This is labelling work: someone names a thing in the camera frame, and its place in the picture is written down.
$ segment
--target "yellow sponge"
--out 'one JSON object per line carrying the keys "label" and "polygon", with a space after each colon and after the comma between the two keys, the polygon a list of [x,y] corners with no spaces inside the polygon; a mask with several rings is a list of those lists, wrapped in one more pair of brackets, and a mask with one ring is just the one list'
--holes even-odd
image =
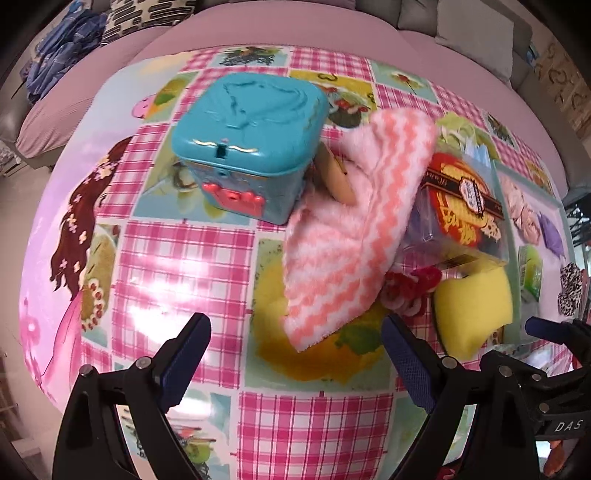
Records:
{"label": "yellow sponge", "polygon": [[434,294],[439,337],[448,355],[471,360],[486,339],[513,320],[504,268],[442,281]]}

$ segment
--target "floor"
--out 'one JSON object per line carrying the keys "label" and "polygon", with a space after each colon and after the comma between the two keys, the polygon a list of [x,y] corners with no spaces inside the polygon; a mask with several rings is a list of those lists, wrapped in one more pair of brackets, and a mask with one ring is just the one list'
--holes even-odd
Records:
{"label": "floor", "polygon": [[[4,284],[0,288],[3,305],[0,321],[0,352],[12,399],[18,404],[22,423],[21,435],[32,437],[41,450],[44,475],[35,472],[40,480],[50,478],[61,413],[37,388],[22,358],[18,333],[18,295],[22,262],[31,225],[41,195],[50,178],[46,168],[33,170],[25,167],[8,178],[0,177],[0,265]],[[145,460],[136,457],[136,468],[144,480],[154,478]]]}

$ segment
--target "pink towel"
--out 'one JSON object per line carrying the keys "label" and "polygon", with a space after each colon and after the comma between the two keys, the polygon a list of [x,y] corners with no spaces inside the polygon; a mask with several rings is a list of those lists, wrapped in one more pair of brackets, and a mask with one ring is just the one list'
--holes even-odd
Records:
{"label": "pink towel", "polygon": [[343,205],[307,184],[287,226],[283,257],[284,329],[296,350],[320,342],[377,298],[435,138],[433,121],[421,111],[375,112],[368,125],[342,139],[357,205]]}

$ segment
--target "clear plastic box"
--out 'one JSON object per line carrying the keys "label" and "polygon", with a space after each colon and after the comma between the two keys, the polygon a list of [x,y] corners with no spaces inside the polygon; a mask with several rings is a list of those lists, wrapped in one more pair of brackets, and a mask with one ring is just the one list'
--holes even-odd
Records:
{"label": "clear plastic box", "polygon": [[401,255],[419,254],[422,266],[455,268],[464,275],[505,265],[507,224],[491,165],[439,147],[425,182],[417,193]]}

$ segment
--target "purple cloth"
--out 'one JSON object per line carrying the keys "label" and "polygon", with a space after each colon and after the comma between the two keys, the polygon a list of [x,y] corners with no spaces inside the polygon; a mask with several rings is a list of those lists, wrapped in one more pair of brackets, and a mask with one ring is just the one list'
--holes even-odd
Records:
{"label": "purple cloth", "polygon": [[554,226],[552,220],[546,217],[543,213],[538,213],[538,218],[540,220],[540,227],[542,229],[542,235],[544,235],[546,248],[557,257],[563,257],[564,245],[558,229]]}

